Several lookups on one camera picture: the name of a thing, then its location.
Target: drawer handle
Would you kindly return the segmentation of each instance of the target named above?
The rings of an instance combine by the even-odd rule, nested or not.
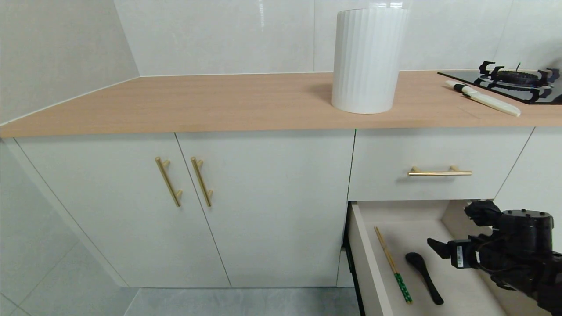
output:
[[[457,166],[451,166],[449,171],[421,171],[418,167],[413,166],[409,176],[424,176],[424,177],[435,177],[435,176],[453,176],[453,175],[472,175],[472,171],[461,171]]]
[[[205,195],[205,202],[207,202],[208,207],[211,207],[212,190],[207,191],[207,187],[205,186],[205,182],[203,181],[203,176],[201,176],[201,167],[203,166],[203,160],[197,160],[197,158],[191,157],[191,163],[193,164],[193,168],[195,169],[195,174],[197,175],[197,180],[199,181],[201,190],[203,190],[203,195]]]
[[[168,174],[166,173],[166,168],[169,164],[170,164],[170,160],[165,160],[164,162],[162,162],[162,160],[160,159],[160,157],[156,157],[154,158],[154,160],[156,160],[156,164],[158,165],[158,169],[160,170],[160,173],[162,174],[162,177],[164,178],[164,182],[166,183],[166,186],[168,187],[168,190],[170,190],[170,194],[172,195],[172,198],[174,199],[174,203],[176,204],[177,207],[180,207],[180,203],[179,203],[179,198],[182,196],[182,190],[178,190],[177,192],[174,191],[174,188],[172,187],[172,184],[170,183],[170,178],[168,178]]]

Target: black spoon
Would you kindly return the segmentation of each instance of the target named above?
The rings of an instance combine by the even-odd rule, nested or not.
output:
[[[429,290],[429,294],[431,295],[431,299],[433,300],[433,302],[436,305],[442,305],[444,301],[441,298],[441,295],[439,295],[439,292],[437,292],[435,285],[433,285],[433,282],[431,281],[431,277],[429,276],[429,272],[427,272],[427,267],[425,266],[425,261],[423,260],[422,255],[418,254],[417,252],[410,252],[406,254],[406,261],[414,266],[414,268],[416,268],[416,270],[418,270],[421,276],[424,278],[425,284],[427,285],[427,289]]]

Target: chopsticks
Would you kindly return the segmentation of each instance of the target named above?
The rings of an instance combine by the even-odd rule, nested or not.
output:
[[[375,232],[377,233],[377,237],[379,238],[379,242],[380,245],[383,248],[384,254],[387,257],[388,263],[390,264],[390,268],[392,269],[392,273],[394,273],[394,277],[396,278],[396,282],[398,282],[398,286],[400,287],[400,291],[402,291],[402,295],[404,296],[404,299],[406,300],[406,303],[408,304],[412,304],[412,298],[410,297],[410,293],[408,292],[408,289],[406,288],[406,285],[404,284],[404,280],[402,279],[402,276],[400,275],[400,273],[398,272],[398,269],[396,269],[396,266],[394,265],[394,261],[392,260],[392,257],[390,256],[390,252],[388,252],[388,249],[386,247],[386,243],[384,242],[383,236],[379,231],[378,227],[375,227]]]

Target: black glass cooktop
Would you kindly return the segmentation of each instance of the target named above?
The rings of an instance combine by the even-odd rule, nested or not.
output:
[[[441,75],[510,97],[527,104],[562,105],[562,78],[559,69],[537,71],[502,70],[484,62],[479,70],[440,71]]]

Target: wooden countertop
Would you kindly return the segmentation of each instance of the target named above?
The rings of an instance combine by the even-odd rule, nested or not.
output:
[[[0,127],[0,137],[226,130],[562,126],[562,106],[503,114],[445,87],[436,71],[400,72],[388,112],[331,106],[332,73],[141,77]]]

